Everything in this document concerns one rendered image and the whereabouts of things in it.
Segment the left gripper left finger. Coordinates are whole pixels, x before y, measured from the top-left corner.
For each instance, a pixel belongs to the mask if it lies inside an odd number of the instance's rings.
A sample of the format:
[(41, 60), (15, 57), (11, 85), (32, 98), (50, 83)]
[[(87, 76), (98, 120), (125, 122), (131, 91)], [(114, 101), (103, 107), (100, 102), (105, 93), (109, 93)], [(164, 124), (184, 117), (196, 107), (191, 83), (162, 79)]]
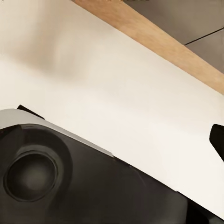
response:
[(0, 180), (24, 143), (21, 125), (0, 129)]

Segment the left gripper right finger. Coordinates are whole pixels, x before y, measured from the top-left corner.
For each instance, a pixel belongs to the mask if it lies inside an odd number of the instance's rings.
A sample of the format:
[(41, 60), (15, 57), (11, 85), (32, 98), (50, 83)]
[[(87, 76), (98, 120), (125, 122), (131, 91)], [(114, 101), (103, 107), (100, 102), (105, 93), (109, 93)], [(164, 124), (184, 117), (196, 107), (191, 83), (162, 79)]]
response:
[(209, 140), (224, 162), (224, 126), (214, 124)]

